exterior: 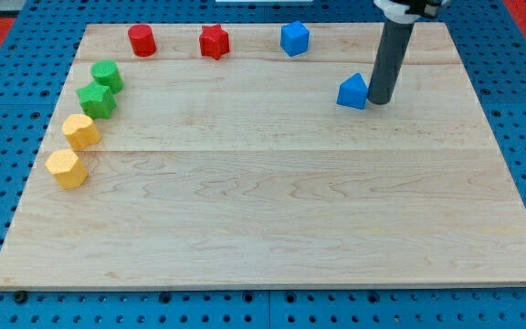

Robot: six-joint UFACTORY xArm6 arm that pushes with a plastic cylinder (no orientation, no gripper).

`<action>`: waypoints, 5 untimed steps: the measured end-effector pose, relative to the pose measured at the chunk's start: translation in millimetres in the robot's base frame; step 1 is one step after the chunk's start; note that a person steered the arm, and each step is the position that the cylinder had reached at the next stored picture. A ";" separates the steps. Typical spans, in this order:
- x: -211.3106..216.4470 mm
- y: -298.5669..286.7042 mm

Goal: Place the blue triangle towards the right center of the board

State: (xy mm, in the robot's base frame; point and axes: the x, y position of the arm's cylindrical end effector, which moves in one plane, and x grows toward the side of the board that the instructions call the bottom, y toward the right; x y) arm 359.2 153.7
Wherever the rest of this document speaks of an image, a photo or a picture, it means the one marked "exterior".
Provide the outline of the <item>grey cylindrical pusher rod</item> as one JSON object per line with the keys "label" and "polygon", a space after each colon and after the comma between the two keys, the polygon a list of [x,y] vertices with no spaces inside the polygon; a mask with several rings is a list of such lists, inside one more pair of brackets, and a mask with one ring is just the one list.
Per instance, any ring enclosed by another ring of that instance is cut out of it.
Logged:
{"label": "grey cylindrical pusher rod", "polygon": [[414,25],[391,20],[384,23],[368,88],[369,102],[385,105],[392,99]]}

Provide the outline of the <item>white rod mount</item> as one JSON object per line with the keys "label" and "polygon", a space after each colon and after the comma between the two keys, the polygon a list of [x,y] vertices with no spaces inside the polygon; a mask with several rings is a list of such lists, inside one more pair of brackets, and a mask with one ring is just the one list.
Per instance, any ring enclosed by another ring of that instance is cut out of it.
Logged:
{"label": "white rod mount", "polygon": [[433,19],[445,11],[450,0],[373,0],[384,16],[395,23],[415,23],[419,18]]}

